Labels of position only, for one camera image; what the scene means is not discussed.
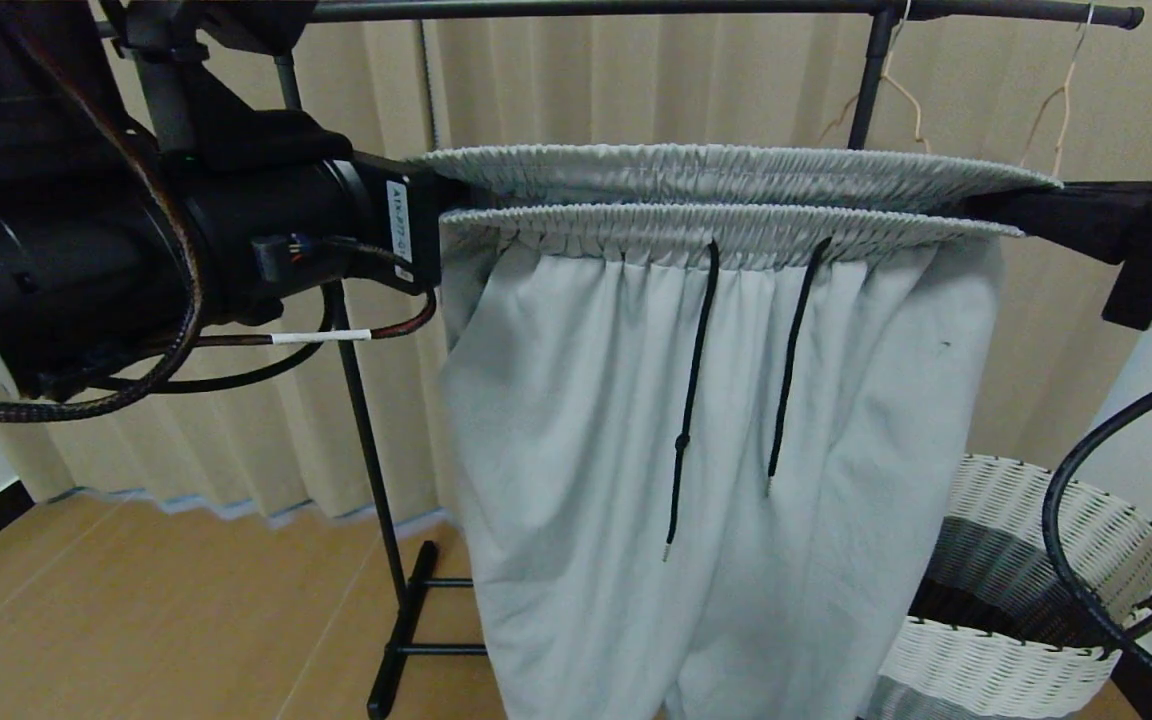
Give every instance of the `black drawstring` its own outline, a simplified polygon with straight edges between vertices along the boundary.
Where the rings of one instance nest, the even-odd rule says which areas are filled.
[[[687,401],[682,404],[682,432],[673,441],[673,499],[669,501],[669,533],[664,538],[662,561],[669,560],[669,546],[673,533],[679,529],[679,493],[682,491],[682,454],[687,444],[691,442],[691,410],[696,401],[696,381],[700,378],[700,355],[705,350],[705,327],[708,326],[708,311],[714,305],[714,291],[718,288],[718,243],[708,243],[708,278],[705,281],[705,300],[700,303],[700,324],[696,325],[696,342],[691,347],[691,374],[687,378]]]
[[[799,304],[794,310],[794,323],[790,325],[790,342],[785,351],[785,379],[781,381],[781,404],[776,407],[776,435],[772,438],[772,460],[767,462],[767,488],[765,492],[771,495],[772,478],[776,477],[776,463],[781,458],[781,434],[785,432],[785,410],[790,404],[790,384],[794,381],[794,351],[799,344],[799,329],[803,329],[803,314],[808,309],[808,295],[812,291],[814,274],[820,268],[824,260],[824,251],[829,249],[833,237],[827,237],[817,243],[812,251],[812,259],[808,260],[808,268],[803,273],[803,290],[799,290]]]

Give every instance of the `tiled floor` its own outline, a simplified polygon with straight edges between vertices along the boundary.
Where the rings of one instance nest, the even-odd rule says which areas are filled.
[[[468,575],[447,526],[442,575]],[[270,530],[73,497],[0,533],[0,719],[347,719],[396,612],[373,520]],[[477,642],[472,592],[431,593],[419,639]],[[503,717],[488,662],[407,666],[396,720]],[[1083,717],[1137,720],[1102,694]]]

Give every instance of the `laundry basket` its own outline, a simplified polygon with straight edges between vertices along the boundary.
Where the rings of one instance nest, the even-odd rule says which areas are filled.
[[[1070,717],[1120,652],[1060,586],[1043,551],[1051,472],[965,456],[927,574],[864,720]],[[1061,536],[1079,577],[1139,637],[1152,629],[1152,521],[1075,483]]]

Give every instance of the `elastic waistband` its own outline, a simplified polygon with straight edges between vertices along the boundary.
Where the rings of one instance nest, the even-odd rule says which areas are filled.
[[[918,213],[970,195],[1060,187],[1014,165],[873,150],[726,145],[520,145],[423,156],[511,202],[732,202]]]
[[[517,242],[546,255],[635,264],[704,266],[707,245],[723,270],[804,265],[824,238],[824,260],[878,262],[893,252],[960,241],[1021,236],[1009,225],[876,210],[799,205],[568,205],[457,210],[444,214],[447,249]]]

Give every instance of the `black metal rack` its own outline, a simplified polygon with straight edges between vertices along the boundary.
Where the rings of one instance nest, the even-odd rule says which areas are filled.
[[[1091,20],[1100,26],[1134,29],[1144,20],[1142,8],[1120,8],[1089,3],[1067,3],[1060,0],[326,0],[314,8],[311,22],[369,22],[370,20],[426,20],[426,18],[507,18],[507,17],[581,17],[581,15],[668,15],[668,14],[751,14],[751,13],[849,13],[872,15],[869,41],[865,47],[865,67],[861,74],[861,91],[856,100],[849,149],[865,146],[870,120],[873,119],[882,61],[890,50],[892,31],[902,17],[911,22],[945,18],[950,15],[977,15],[995,18],[1038,18],[1052,22],[1083,23]],[[301,108],[301,93],[296,67],[291,55],[275,59],[283,101],[288,108]],[[339,329],[348,329],[349,316],[340,282],[328,286],[329,309]],[[389,498],[385,492],[380,456],[376,449],[367,399],[358,370],[358,357],[353,343],[338,343],[340,364],[344,370],[349,402],[358,427],[358,439],[367,469],[376,516],[385,560],[397,594],[397,620],[385,644],[380,669],[376,674],[367,700],[367,717],[381,720],[393,710],[397,684],[402,679],[408,657],[411,655],[486,655],[483,644],[417,643],[414,642],[420,609],[431,588],[473,588],[469,578],[435,578],[438,546],[425,541],[416,556],[410,578],[403,577],[402,555],[397,550]]]

